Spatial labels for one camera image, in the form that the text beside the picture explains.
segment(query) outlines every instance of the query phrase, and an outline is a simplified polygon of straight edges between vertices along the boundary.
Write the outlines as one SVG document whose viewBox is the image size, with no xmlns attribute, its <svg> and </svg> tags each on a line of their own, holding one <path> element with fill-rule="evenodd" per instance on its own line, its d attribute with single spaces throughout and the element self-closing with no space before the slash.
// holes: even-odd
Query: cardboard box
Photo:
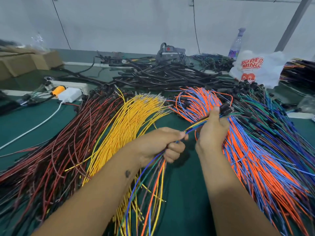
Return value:
<svg viewBox="0 0 315 236">
<path fill-rule="evenodd" d="M 5 47 L 0 51 L 0 80 L 63 65 L 57 51 L 40 53 L 26 48 Z"/>
</svg>

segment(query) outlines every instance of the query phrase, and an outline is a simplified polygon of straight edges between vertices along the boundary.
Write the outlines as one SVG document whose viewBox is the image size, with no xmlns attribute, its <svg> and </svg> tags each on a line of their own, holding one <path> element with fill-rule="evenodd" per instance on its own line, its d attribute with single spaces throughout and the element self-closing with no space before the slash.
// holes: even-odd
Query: white charger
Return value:
<svg viewBox="0 0 315 236">
<path fill-rule="evenodd" d="M 65 91 L 62 91 L 58 94 L 57 98 L 64 103 L 72 103 L 73 101 L 80 98 L 82 92 L 80 89 L 77 88 L 67 88 Z"/>
</svg>

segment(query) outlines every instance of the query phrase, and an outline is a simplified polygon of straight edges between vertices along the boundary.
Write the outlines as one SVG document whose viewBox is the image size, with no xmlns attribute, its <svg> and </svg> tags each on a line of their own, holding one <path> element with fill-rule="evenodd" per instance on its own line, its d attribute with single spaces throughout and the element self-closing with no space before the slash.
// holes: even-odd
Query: bottle cap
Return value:
<svg viewBox="0 0 315 236">
<path fill-rule="evenodd" d="M 246 31 L 246 28 L 242 27 L 239 30 L 238 36 L 243 36 L 244 32 Z"/>
</svg>

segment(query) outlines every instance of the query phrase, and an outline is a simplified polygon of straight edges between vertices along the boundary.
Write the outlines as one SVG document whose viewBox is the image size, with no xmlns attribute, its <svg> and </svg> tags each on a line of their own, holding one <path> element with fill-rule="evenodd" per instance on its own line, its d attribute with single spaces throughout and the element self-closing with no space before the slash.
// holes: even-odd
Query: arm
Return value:
<svg viewBox="0 0 315 236">
<path fill-rule="evenodd" d="M 164 158 L 172 163 L 185 149 L 174 142 L 183 138 L 184 132 L 163 127 L 126 144 L 32 235 L 102 235 L 138 170 L 166 147 Z"/>
<path fill-rule="evenodd" d="M 279 236 L 235 175 L 222 152 L 229 123 L 214 108 L 196 144 L 218 236 Z"/>
</svg>

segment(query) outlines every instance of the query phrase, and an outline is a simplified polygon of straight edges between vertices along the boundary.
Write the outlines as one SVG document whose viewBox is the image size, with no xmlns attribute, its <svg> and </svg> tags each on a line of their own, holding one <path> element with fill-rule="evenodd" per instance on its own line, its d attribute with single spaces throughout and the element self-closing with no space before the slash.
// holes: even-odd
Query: skin mark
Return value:
<svg viewBox="0 0 315 236">
<path fill-rule="evenodd" d="M 130 171 L 129 170 L 126 170 L 125 176 L 126 176 L 126 178 L 129 178 L 129 176 L 130 176 Z"/>
</svg>

